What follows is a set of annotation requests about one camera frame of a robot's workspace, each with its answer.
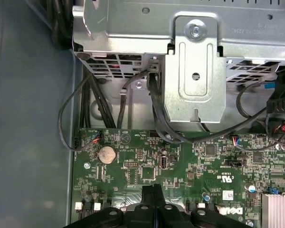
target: white label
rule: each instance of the white label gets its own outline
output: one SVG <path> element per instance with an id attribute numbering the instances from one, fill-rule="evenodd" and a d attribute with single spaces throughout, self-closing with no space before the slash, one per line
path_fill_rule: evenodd
<path id="1" fill-rule="evenodd" d="M 223 183 L 232 183 L 232 180 L 234 179 L 234 176 L 230 176 L 230 175 L 219 175 L 217 176 L 217 179 L 222 179 Z"/>
<path id="2" fill-rule="evenodd" d="M 221 215 L 229 215 L 229 214 L 242 215 L 243 214 L 243 208 L 220 208 L 219 213 Z"/>
<path id="3" fill-rule="evenodd" d="M 223 200 L 233 200 L 233 190 L 224 190 Z"/>

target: cable bundle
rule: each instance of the cable bundle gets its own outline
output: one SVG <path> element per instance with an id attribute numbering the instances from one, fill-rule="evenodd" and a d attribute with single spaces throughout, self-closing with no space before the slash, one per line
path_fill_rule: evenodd
<path id="1" fill-rule="evenodd" d="M 59 49 L 72 47 L 73 0 L 47 0 L 47 18 L 52 25 L 52 39 Z"/>

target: blue connector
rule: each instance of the blue connector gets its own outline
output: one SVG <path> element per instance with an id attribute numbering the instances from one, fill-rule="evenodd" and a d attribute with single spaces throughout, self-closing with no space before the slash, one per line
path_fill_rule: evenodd
<path id="1" fill-rule="evenodd" d="M 274 194 L 274 195 L 279 194 L 279 190 L 276 188 L 269 187 L 268 190 L 269 190 L 269 193 L 271 193 L 271 194 Z"/>

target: mounting hole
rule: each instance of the mounting hole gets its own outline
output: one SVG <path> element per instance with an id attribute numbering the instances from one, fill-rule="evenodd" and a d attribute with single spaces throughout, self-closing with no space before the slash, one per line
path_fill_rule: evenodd
<path id="1" fill-rule="evenodd" d="M 199 73 L 194 73 L 194 74 L 192 75 L 192 79 L 193 79 L 194 81 L 199 80 L 199 79 L 200 79 L 200 74 L 199 74 Z"/>
<path id="2" fill-rule="evenodd" d="M 99 84 L 101 84 L 101 85 L 104 85 L 105 83 L 108 82 L 108 80 L 106 80 L 105 78 L 98 78 L 98 79 L 97 79 L 97 82 L 98 82 Z"/>
<path id="3" fill-rule="evenodd" d="M 203 211 L 203 210 L 198 210 L 197 213 L 198 213 L 199 215 L 205 215 L 205 214 L 206 214 L 206 212 Z"/>
<path id="4" fill-rule="evenodd" d="M 144 7 L 144 8 L 142 9 L 142 13 L 143 13 L 143 14 L 148 14 L 148 13 L 150 13 L 150 9 L 149 9 L 148 7 Z"/>

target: metal tab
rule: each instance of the metal tab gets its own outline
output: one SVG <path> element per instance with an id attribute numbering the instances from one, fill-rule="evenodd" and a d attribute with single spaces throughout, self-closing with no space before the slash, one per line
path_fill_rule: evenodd
<path id="1" fill-rule="evenodd" d="M 176 18 L 175 54 L 165 57 L 163 90 L 171 122 L 220 122 L 226 106 L 226 59 L 218 56 L 217 34 L 214 18 Z"/>

